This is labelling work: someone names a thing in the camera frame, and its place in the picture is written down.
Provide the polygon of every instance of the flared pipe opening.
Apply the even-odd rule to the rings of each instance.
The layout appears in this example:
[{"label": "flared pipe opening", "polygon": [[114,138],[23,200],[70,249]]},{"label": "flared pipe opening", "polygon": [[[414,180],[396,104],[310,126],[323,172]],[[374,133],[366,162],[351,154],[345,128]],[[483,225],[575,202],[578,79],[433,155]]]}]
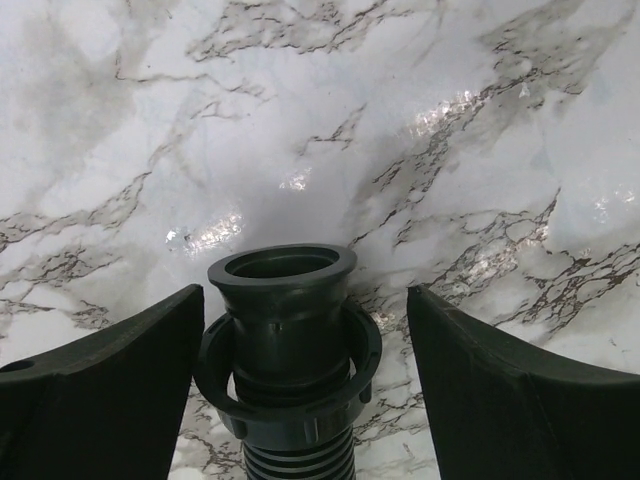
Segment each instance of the flared pipe opening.
[{"label": "flared pipe opening", "polygon": [[334,245],[284,245],[224,258],[209,268],[208,275],[223,293],[305,288],[339,282],[356,261],[354,252]]}]

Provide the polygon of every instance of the black plastic ring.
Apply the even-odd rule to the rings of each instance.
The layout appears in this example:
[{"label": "black plastic ring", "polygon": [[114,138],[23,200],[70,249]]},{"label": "black plastic ring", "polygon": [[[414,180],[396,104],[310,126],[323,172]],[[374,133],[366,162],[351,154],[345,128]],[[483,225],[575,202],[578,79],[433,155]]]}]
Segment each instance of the black plastic ring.
[{"label": "black plastic ring", "polygon": [[223,315],[205,331],[195,381],[237,438],[271,450],[311,447],[335,437],[355,421],[371,401],[371,379],[380,363],[382,338],[371,316],[353,302],[345,301],[341,314],[356,373],[337,392],[297,407],[255,407],[232,399],[227,387],[234,352],[233,317]]}]

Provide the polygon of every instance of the white marble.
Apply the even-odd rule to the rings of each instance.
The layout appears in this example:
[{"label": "white marble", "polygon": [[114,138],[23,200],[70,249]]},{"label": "white marble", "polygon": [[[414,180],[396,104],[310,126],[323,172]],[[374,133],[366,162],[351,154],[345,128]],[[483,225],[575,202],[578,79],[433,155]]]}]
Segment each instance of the white marble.
[{"label": "white marble", "polygon": [[[359,478],[439,478],[408,285],[640,372],[636,9],[3,2],[0,364],[206,284],[230,252],[314,241],[357,251],[385,335]],[[194,390],[171,480],[241,475]]]}]

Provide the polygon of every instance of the black plastic fitting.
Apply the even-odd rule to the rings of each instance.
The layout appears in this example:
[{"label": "black plastic fitting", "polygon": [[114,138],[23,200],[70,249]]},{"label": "black plastic fitting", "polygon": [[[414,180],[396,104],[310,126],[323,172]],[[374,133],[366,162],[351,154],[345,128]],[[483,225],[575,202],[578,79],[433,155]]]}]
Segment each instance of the black plastic fitting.
[{"label": "black plastic fitting", "polygon": [[209,269],[227,313],[205,332],[194,376],[243,441],[250,479],[355,478],[352,424],[382,354],[377,325],[346,300],[356,260],[342,247],[299,244]]},{"label": "black plastic fitting", "polygon": [[0,368],[0,480],[166,480],[203,329],[190,285]]}]

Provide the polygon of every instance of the gray marble veining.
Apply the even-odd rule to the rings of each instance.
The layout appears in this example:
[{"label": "gray marble veining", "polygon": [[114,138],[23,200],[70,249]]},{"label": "gray marble veining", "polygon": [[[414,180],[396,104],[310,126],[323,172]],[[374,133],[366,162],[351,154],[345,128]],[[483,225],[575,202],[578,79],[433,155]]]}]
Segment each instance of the gray marble veining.
[{"label": "gray marble veining", "polygon": [[[640,372],[637,1],[0,12],[0,364],[230,252],[327,241],[358,253],[351,293],[384,334],[359,478],[439,478],[407,286]],[[239,448],[194,388],[170,478],[238,478]]]}]

